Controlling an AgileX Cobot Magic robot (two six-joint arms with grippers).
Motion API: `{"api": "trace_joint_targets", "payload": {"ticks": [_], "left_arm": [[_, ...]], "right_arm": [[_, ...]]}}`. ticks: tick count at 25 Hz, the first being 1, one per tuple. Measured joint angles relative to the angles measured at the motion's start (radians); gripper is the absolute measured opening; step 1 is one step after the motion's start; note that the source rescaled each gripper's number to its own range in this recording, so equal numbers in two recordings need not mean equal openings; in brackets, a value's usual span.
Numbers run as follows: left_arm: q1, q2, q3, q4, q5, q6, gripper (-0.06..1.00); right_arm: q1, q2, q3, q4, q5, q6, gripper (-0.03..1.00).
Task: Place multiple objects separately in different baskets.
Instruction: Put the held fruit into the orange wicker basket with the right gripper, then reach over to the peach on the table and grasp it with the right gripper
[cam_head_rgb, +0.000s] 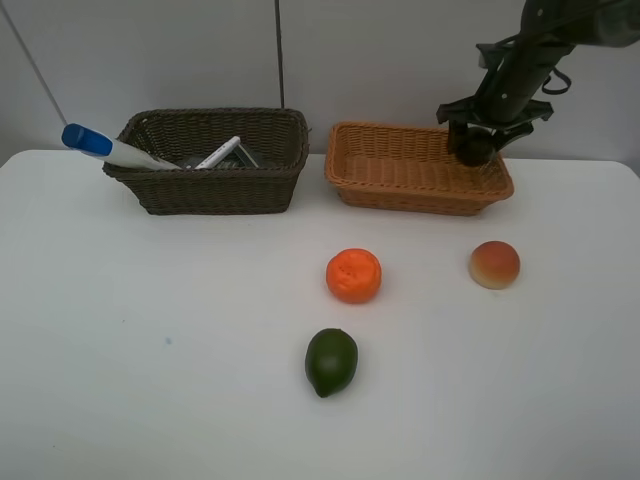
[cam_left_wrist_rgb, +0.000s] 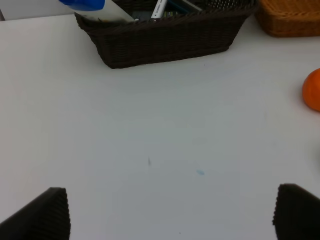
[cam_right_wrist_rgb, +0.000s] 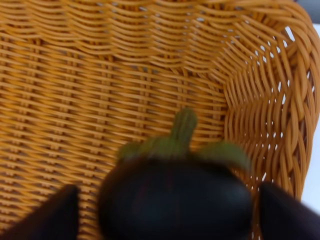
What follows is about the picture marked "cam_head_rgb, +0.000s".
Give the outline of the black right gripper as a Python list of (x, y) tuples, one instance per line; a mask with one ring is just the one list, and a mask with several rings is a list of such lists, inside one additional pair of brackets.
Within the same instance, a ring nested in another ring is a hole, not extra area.
[(554, 113), (549, 102), (530, 100), (512, 120), (501, 121), (484, 113), (474, 97), (467, 97), (448, 104), (441, 104), (436, 112), (439, 124), (448, 122), (447, 149), (457, 154), (467, 138), (468, 124), (495, 130), (492, 143), (495, 150), (502, 150), (511, 143), (530, 135), (531, 122), (547, 121)]

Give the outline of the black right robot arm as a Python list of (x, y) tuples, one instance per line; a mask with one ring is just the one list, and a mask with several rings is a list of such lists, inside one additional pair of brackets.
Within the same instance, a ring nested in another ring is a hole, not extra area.
[(470, 97), (439, 106), (448, 125), (447, 151), (467, 166), (492, 161), (553, 115), (538, 91), (562, 95), (571, 79), (558, 63), (580, 45), (625, 48), (639, 41), (637, 1), (527, 1), (517, 34), (479, 44), (484, 78)]

